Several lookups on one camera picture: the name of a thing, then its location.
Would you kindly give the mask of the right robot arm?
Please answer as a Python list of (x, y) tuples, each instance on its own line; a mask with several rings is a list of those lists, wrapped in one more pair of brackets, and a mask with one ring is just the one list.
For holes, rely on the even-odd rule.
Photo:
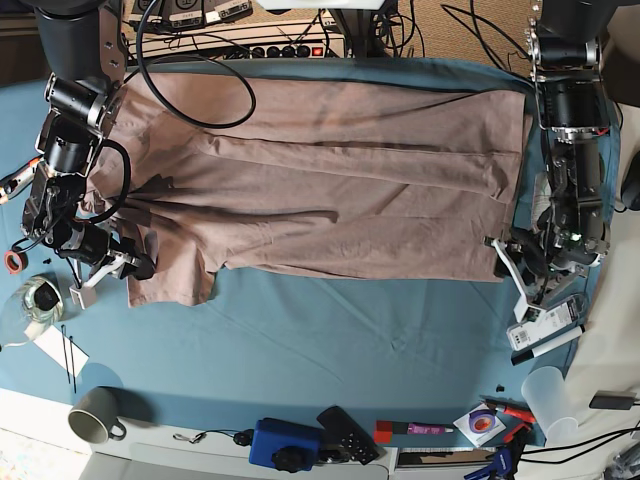
[[(120, 1), (34, 1), (39, 35), (52, 70), (45, 89), (49, 112), (36, 141), (41, 157), (31, 179), (21, 230), (32, 245), (61, 259), (90, 267), (87, 280), (71, 288), (83, 309), (96, 302), (96, 285), (106, 276), (151, 278), (155, 265), (129, 238), (114, 238), (110, 218), (125, 204), (131, 160), (109, 134), (122, 105), (127, 49)], [(87, 179), (103, 149), (120, 154), (120, 193), (106, 211), (76, 215)]]

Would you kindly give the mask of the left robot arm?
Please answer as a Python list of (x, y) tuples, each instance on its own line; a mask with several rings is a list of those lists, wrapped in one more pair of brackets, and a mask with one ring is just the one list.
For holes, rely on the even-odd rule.
[(539, 320), (546, 303), (608, 254), (609, 224), (598, 141), (609, 134), (600, 36), (617, 1), (536, 1), (526, 32), (530, 82), (541, 129), (549, 205), (528, 230), (491, 240), (516, 284), (517, 322)]

